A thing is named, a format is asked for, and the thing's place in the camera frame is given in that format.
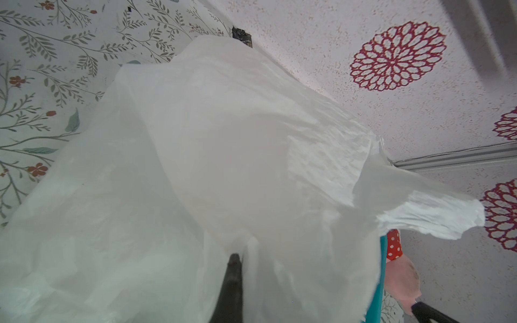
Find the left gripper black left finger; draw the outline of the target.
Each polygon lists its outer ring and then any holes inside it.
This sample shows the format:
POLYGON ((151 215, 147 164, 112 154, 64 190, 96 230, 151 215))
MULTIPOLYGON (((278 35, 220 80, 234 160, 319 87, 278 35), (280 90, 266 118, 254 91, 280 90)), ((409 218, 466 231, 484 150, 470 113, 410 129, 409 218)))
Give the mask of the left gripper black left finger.
POLYGON ((243 323, 243 278, 239 254, 228 259, 218 301, 209 323, 243 323))

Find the white plastic bag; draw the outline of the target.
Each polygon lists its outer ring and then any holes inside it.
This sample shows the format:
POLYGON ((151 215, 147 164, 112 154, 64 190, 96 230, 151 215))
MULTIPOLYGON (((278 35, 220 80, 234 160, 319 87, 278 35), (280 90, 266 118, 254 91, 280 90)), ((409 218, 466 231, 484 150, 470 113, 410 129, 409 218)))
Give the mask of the white plastic bag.
POLYGON ((394 167, 354 115, 241 42, 122 67, 1 232, 2 322, 359 322, 380 239, 457 240, 470 196, 394 167))

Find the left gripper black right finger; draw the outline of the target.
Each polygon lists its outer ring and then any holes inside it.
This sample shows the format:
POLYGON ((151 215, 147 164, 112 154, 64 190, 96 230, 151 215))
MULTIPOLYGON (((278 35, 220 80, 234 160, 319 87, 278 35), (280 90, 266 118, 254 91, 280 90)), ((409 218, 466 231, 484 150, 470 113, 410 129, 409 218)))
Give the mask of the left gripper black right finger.
POLYGON ((411 310, 418 323, 459 323, 459 321, 441 313, 437 309, 432 308, 421 301, 412 305, 411 310))

